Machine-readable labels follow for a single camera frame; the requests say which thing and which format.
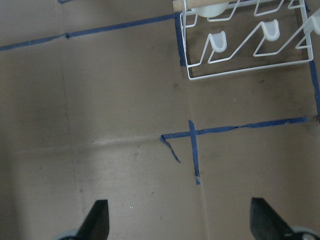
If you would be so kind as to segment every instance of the cardboard floor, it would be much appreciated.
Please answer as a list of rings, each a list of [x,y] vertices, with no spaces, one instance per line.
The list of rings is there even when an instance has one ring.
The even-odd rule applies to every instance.
[[[320,2],[308,0],[312,14]],[[0,46],[172,14],[172,2],[5,1]],[[312,34],[320,73],[320,37]],[[54,239],[108,199],[109,240],[254,239],[251,197],[320,232],[308,64],[189,81],[174,19],[0,52],[0,240]],[[197,136],[195,128],[309,117]]]

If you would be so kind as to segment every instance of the blue painter's tape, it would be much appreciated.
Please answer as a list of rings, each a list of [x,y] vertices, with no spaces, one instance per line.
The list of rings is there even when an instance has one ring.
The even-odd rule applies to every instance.
[[[320,90],[319,90],[319,85],[317,87],[316,92],[318,92],[316,94],[319,105],[317,104],[317,106],[320,106]],[[161,141],[170,148],[172,155],[174,156],[174,158],[180,163],[177,155],[175,154],[172,146],[166,141],[167,139],[177,139],[177,138],[185,138],[185,137],[191,137],[191,144],[192,145],[192,154],[193,154],[193,161],[195,161],[195,155],[194,155],[194,149],[196,149],[196,163],[198,165],[197,168],[197,172],[199,172],[199,163],[198,163],[198,147],[197,147],[197,140],[196,140],[196,135],[204,135],[204,134],[212,134],[212,133],[225,133],[231,130],[235,130],[235,129],[243,129],[243,128],[251,128],[251,129],[256,129],[256,128],[266,128],[266,127],[274,127],[274,126],[280,126],[280,125],[286,125],[286,124],[302,124],[302,123],[306,123],[308,122],[309,119],[306,116],[303,117],[296,117],[296,118],[287,118],[287,119],[281,119],[281,120],[274,120],[274,121],[263,121],[263,122],[258,122],[258,123],[249,123],[246,125],[240,125],[240,126],[222,126],[222,127],[214,127],[214,128],[206,128],[203,130],[194,130],[193,132],[191,131],[191,127],[193,126],[194,129],[194,125],[191,121],[189,121],[189,127],[190,127],[190,122],[191,122],[191,127],[190,127],[190,131],[184,131],[184,132],[177,132],[177,133],[169,133],[169,134],[163,134],[161,135]]]
[[[24,42],[19,42],[11,45],[6,45],[6,46],[1,46],[0,47],[0,52],[1,51],[7,51],[11,49],[16,49],[16,48],[22,48],[26,46],[31,46],[31,45],[36,45],[36,44],[42,44],[49,42],[54,39],[58,39],[61,37],[65,37],[65,34],[62,35],[57,35],[57,36],[50,36],[50,37],[45,37],[45,38],[40,38],[40,39],[35,39],[35,40],[30,40],[30,41],[24,41]]]
[[[197,177],[200,177],[199,174],[199,161],[198,161],[198,146],[197,146],[197,137],[194,123],[189,120],[189,129],[190,129],[190,138],[191,138],[191,146],[192,146],[192,157],[194,164],[194,173],[195,173],[195,182],[197,185],[200,184]]]
[[[181,163],[180,160],[179,160],[179,158],[178,158],[178,156],[176,155],[174,149],[172,148],[171,144],[170,144],[169,142],[167,142],[166,139],[165,139],[163,136],[160,137],[160,140],[161,140],[161,142],[163,142],[163,143],[171,150],[171,153],[172,153],[172,155],[174,156],[174,159],[175,159],[178,163]]]
[[[58,2],[60,4],[64,4],[64,3],[67,3],[67,2],[70,2],[70,1],[72,1],[72,0],[58,0]]]
[[[143,20],[138,20],[138,21],[120,23],[120,24],[111,25],[111,26],[103,26],[103,27],[97,27],[97,28],[88,29],[88,30],[74,31],[74,32],[69,33],[69,37],[73,38],[73,37],[78,37],[78,36],[83,36],[83,35],[88,35],[88,34],[96,34],[96,33],[100,33],[100,32],[106,32],[106,31],[112,31],[112,30],[117,30],[117,29],[124,29],[124,28],[139,26],[139,25],[145,25],[145,24],[166,21],[169,19],[175,19],[177,17],[177,15],[178,15],[178,13],[173,13],[170,15],[164,15],[164,16],[158,16],[158,17],[153,17],[153,18],[148,18],[148,19],[143,19]]]
[[[320,89],[319,89],[319,80],[318,80],[318,74],[317,74],[317,68],[315,61],[309,62],[310,71],[311,71],[311,78],[312,78],[312,84],[314,87],[314,95],[315,95],[315,103],[316,103],[316,110],[318,113],[318,121],[320,123]]]
[[[178,52],[180,56],[180,66],[185,67],[186,66],[185,48],[184,48],[181,26],[180,26],[180,14],[177,15],[176,18],[174,19],[174,24],[175,24],[175,32],[176,32],[176,41],[178,44]]]
[[[65,3],[68,1],[71,1],[71,0],[62,0],[61,3]],[[61,37],[69,39],[69,38],[88,35],[88,34],[96,34],[96,33],[105,32],[105,31],[124,29],[124,28],[134,27],[134,26],[138,26],[138,25],[166,21],[169,19],[176,19],[179,15],[180,15],[180,13],[173,13],[170,15],[153,17],[153,18],[149,18],[149,19],[126,22],[126,23],[121,23],[121,24],[111,25],[111,26],[103,26],[103,27],[98,27],[98,28],[93,28],[93,29],[88,29],[88,30],[83,30],[83,31],[74,31],[71,33],[65,33],[65,34],[61,34],[61,35],[57,35],[57,36],[50,36],[50,37],[45,37],[45,38],[40,38],[40,39],[35,39],[35,40],[30,40],[30,41],[19,42],[19,43],[15,43],[15,44],[6,45],[6,46],[0,46],[0,52],[11,50],[11,49],[16,49],[16,48],[21,48],[21,47],[27,47],[27,46],[36,45],[36,44],[43,44],[48,41],[58,39]]]
[[[185,138],[190,137],[189,131],[183,131],[183,132],[176,132],[176,133],[168,133],[162,135],[165,139],[178,139],[178,138]]]
[[[309,8],[309,6],[308,6],[308,4],[307,4],[307,0],[304,0],[304,5],[305,5],[305,10],[306,10],[308,13],[310,13],[310,8]]]

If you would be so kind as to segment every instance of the dish rack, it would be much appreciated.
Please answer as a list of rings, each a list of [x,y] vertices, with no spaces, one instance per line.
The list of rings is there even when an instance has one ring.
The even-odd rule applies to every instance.
[[[274,2],[275,8],[268,9],[265,11],[259,11],[262,4]],[[260,70],[260,69],[267,69],[273,67],[281,67],[281,66],[288,66],[288,65],[295,65],[295,64],[303,64],[313,60],[313,49],[312,49],[312,42],[311,42],[311,32],[314,31],[316,34],[320,35],[320,9],[318,9],[311,17],[307,17],[306,12],[306,4],[304,0],[237,0],[235,3],[229,3],[227,6],[227,10],[230,12],[228,16],[223,17],[215,17],[210,18],[207,17],[206,21],[210,25],[210,32],[202,48],[201,57],[198,58],[196,62],[191,63],[190,56],[188,54],[188,36],[187,36],[187,29],[194,28],[197,26],[199,21],[199,16],[195,13],[194,10],[187,10],[188,9],[188,0],[183,0],[184,4],[184,11],[180,14],[180,27],[181,27],[181,34],[182,34],[182,41],[183,41],[183,48],[184,48],[184,58],[187,68],[188,78],[191,81],[200,80],[205,78],[223,76],[227,74],[234,74],[252,70]],[[228,41],[227,36],[228,32],[224,30],[216,32],[215,31],[215,24],[220,24],[223,22],[230,21],[236,14],[241,14],[241,9],[243,7],[251,6],[254,8],[252,13],[253,18],[257,18],[259,20],[258,24],[252,29],[252,31],[247,35],[245,39],[237,46],[231,49],[231,54],[224,57],[216,57],[217,54],[224,53],[228,49]],[[299,13],[301,15],[301,25],[297,27],[296,31],[291,35],[291,37],[287,38],[287,40],[281,44],[281,46],[274,51],[271,52],[264,52],[264,44],[267,42],[277,42],[277,40],[281,36],[281,28],[279,27],[279,21],[277,19],[273,20],[263,20],[263,18],[267,17],[270,19],[271,15],[278,12],[281,8],[287,8],[289,11],[295,11],[295,13]],[[288,60],[284,62],[276,62],[257,66],[248,66],[248,67],[241,67],[236,69],[228,69],[226,71],[217,71],[213,73],[206,73],[198,76],[193,76],[192,69],[202,65],[212,65],[211,69],[214,69],[214,66],[218,63],[228,63],[228,61],[232,60],[235,56],[241,54],[244,50],[242,49],[246,43],[254,38],[257,37],[257,31],[262,30],[262,38],[255,47],[255,50],[251,53],[246,52],[246,54],[250,54],[253,58],[253,62],[255,58],[268,58],[269,56],[276,56],[283,52],[284,49],[288,47],[292,47],[290,44],[293,40],[296,41],[297,37],[299,38],[299,42],[294,46],[295,50],[304,50],[307,53],[306,59],[299,59],[299,60]],[[208,59],[205,56],[206,53],[208,54],[211,51]]]

